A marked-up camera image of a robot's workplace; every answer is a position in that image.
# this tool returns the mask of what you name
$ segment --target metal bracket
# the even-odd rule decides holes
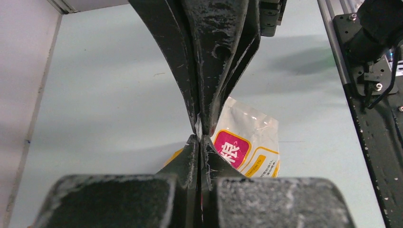
[[[287,0],[261,0],[260,29],[264,37],[272,37],[277,25],[281,25]]]
[[[382,85],[382,89],[373,91],[372,95],[380,95],[391,82],[391,69],[386,56],[382,56],[378,62],[373,63],[371,66],[365,66],[362,63],[355,62],[351,59],[348,54],[348,49],[346,47],[347,43],[353,38],[355,34],[361,29],[360,20],[358,17],[352,16],[354,14],[343,14],[337,15],[333,18],[333,25],[337,35],[338,42],[340,44],[341,51],[343,53],[343,58],[345,60],[345,65],[348,70],[348,75],[351,79],[352,84],[355,88],[355,93],[359,96],[366,96],[366,85],[363,80],[360,80],[367,70],[367,76],[379,77],[379,82]],[[397,93],[397,86],[394,85],[393,89],[389,94]]]

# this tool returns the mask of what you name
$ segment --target black cable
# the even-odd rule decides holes
[[[399,63],[399,59],[401,57],[401,46],[403,45],[403,40],[400,40],[397,45],[394,46],[394,51],[393,51],[393,63],[392,63],[392,77],[391,77],[391,82],[388,86],[388,88],[381,93],[372,103],[368,105],[368,109],[373,109],[377,103],[379,103],[386,95],[390,93],[390,91],[393,89],[394,82],[396,80],[396,72],[397,72],[397,65]]]

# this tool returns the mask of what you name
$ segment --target yellow border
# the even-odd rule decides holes
[[[280,160],[277,162],[277,165],[276,165],[276,167],[275,167],[275,169],[274,169],[274,173],[273,173],[273,175],[271,176],[271,177],[277,177],[278,176],[278,170],[279,170],[279,168],[280,168]]]
[[[277,151],[272,151],[271,149],[267,149],[267,148],[265,148],[265,147],[263,147],[263,146],[260,146],[260,147],[258,147],[258,148],[255,149],[255,151],[253,152],[252,157],[250,158],[249,162],[245,165],[245,167],[243,167],[243,169],[241,170],[241,172],[243,172],[244,169],[245,169],[245,168],[250,164],[250,162],[253,160],[253,157],[255,156],[256,151],[258,151],[258,149],[264,149],[264,150],[266,150],[266,151],[268,151],[268,152],[272,152],[272,153],[275,153],[275,154],[279,154],[279,152],[277,152]]]
[[[214,139],[214,145],[215,145],[215,142],[217,141],[217,137],[218,137],[218,134],[220,134],[220,132],[226,132],[226,133],[228,133],[228,134],[230,134],[230,135],[232,135],[232,136],[234,136],[234,137],[237,137],[237,138],[239,138],[239,139],[242,139],[242,140],[244,140],[244,141],[246,141],[247,143],[248,143],[248,145],[249,145],[249,148],[248,148],[248,152],[246,152],[246,154],[245,154],[245,156],[243,157],[243,160],[242,160],[242,163],[239,165],[239,167],[241,167],[244,163],[245,163],[245,161],[246,161],[246,158],[248,157],[248,155],[249,155],[249,152],[250,152],[250,150],[252,149],[252,145],[250,144],[250,142],[247,140],[247,139],[244,139],[244,138],[242,138],[242,137],[240,137],[240,136],[238,136],[238,135],[236,135],[236,134],[234,134],[234,133],[232,133],[232,132],[229,132],[229,131],[227,131],[227,130],[224,130],[224,129],[222,129],[222,130],[220,130],[219,132],[217,132],[217,134],[216,134],[216,136],[215,136],[215,139]]]
[[[182,153],[183,148],[178,150],[177,152],[175,152],[172,157],[170,159],[168,159],[165,163],[164,163],[164,167],[169,164],[170,162],[172,162],[173,159],[175,159],[180,153]]]

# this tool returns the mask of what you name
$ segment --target pink label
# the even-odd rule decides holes
[[[248,141],[225,130],[218,132],[214,147],[235,169],[243,164],[243,160],[250,150]]]

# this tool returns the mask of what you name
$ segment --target bolt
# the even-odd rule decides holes
[[[277,15],[277,12],[273,11],[273,10],[267,10],[266,14],[269,15],[269,16],[275,16],[275,15]]]
[[[355,19],[357,19],[357,14],[356,14],[356,13],[351,14],[351,15],[348,17],[348,19],[354,21]]]
[[[376,91],[381,91],[382,87],[383,87],[382,84],[378,83],[378,84],[375,85],[375,88],[376,88],[375,90]]]

